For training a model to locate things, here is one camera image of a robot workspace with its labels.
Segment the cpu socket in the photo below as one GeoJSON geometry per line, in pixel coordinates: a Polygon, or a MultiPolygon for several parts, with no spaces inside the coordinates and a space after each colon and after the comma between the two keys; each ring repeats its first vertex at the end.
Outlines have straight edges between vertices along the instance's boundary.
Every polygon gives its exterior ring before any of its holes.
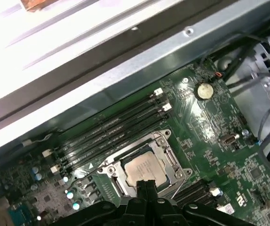
{"type": "Polygon", "coordinates": [[[136,197],[136,182],[155,180],[159,197],[183,184],[192,174],[182,169],[167,139],[171,131],[152,132],[106,158],[99,174],[106,174],[120,197],[136,197]]]}

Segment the motherboard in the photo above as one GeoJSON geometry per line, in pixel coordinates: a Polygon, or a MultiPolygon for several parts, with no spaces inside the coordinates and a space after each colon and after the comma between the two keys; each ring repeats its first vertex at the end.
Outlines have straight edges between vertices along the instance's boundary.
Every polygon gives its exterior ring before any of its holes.
{"type": "Polygon", "coordinates": [[[187,65],[0,169],[0,226],[43,226],[102,200],[192,201],[270,226],[270,170],[211,62],[187,65]]]}

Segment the capacitor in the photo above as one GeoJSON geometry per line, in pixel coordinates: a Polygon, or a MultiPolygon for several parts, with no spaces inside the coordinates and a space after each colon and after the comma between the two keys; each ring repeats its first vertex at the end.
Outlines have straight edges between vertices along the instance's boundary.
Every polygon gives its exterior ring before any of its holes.
{"type": "Polygon", "coordinates": [[[209,83],[199,83],[194,89],[194,94],[198,100],[209,100],[214,95],[214,88],[209,83]]]}
{"type": "Polygon", "coordinates": [[[72,199],[75,193],[76,193],[76,188],[72,188],[70,191],[67,192],[66,196],[68,199],[72,199]]]}
{"type": "Polygon", "coordinates": [[[33,172],[34,174],[37,174],[37,173],[39,172],[39,168],[36,167],[36,166],[32,167],[32,172],[33,172]]]}
{"type": "Polygon", "coordinates": [[[41,213],[37,216],[37,220],[38,220],[38,221],[42,220],[47,214],[48,214],[47,211],[41,212],[41,213]]]}
{"type": "Polygon", "coordinates": [[[44,178],[44,174],[37,173],[37,174],[35,175],[35,179],[36,179],[37,181],[40,181],[40,180],[42,180],[43,178],[44,178]]]}
{"type": "Polygon", "coordinates": [[[243,129],[243,130],[242,130],[242,135],[243,135],[244,137],[248,137],[248,136],[250,135],[249,130],[243,129]]]}
{"type": "Polygon", "coordinates": [[[82,200],[81,199],[78,199],[74,202],[74,204],[72,205],[72,208],[74,210],[79,210],[80,209],[80,205],[82,204],[82,200]]]}
{"type": "Polygon", "coordinates": [[[37,189],[38,189],[38,185],[33,184],[33,185],[31,186],[31,190],[32,190],[32,191],[36,191],[37,189]]]}
{"type": "Polygon", "coordinates": [[[65,183],[67,183],[68,182],[68,177],[63,177],[63,181],[65,182],[65,183]]]}

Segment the electrolytic capacitor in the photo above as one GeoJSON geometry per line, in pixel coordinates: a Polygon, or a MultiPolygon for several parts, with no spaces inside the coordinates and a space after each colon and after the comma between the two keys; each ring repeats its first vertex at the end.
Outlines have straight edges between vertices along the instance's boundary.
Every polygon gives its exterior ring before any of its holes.
{"type": "Polygon", "coordinates": [[[39,170],[40,170],[39,167],[36,167],[36,166],[32,167],[32,172],[34,174],[37,174],[39,172],[39,170]]]}
{"type": "Polygon", "coordinates": [[[67,192],[66,196],[68,199],[72,199],[76,193],[77,189],[76,188],[72,188],[70,191],[67,192]]]}
{"type": "Polygon", "coordinates": [[[38,185],[33,184],[33,185],[31,186],[31,190],[32,190],[32,191],[36,191],[37,189],[38,189],[38,185]]]}
{"type": "Polygon", "coordinates": [[[68,177],[63,177],[63,181],[65,182],[65,183],[67,183],[68,182],[68,177]]]}
{"type": "Polygon", "coordinates": [[[74,210],[79,210],[80,209],[80,205],[82,204],[82,200],[81,199],[78,199],[74,202],[74,204],[72,205],[72,208],[74,210]]]}
{"type": "Polygon", "coordinates": [[[37,181],[42,180],[44,177],[45,177],[45,174],[44,174],[44,173],[37,173],[37,174],[35,175],[35,179],[36,179],[37,181]]]}
{"type": "Polygon", "coordinates": [[[46,215],[48,214],[47,211],[43,211],[41,212],[38,216],[37,216],[37,220],[42,220],[46,215]]]}
{"type": "Polygon", "coordinates": [[[37,174],[35,175],[35,179],[36,179],[37,181],[42,180],[42,174],[37,173],[37,174]]]}

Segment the screw hole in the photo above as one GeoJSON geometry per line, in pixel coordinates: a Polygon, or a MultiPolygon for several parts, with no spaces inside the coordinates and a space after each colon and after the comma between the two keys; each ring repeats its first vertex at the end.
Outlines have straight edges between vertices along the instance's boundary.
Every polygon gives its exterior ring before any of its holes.
{"type": "Polygon", "coordinates": [[[187,28],[187,29],[185,30],[185,33],[186,33],[187,35],[191,35],[191,34],[193,34],[193,29],[192,29],[192,28],[187,28]]]}

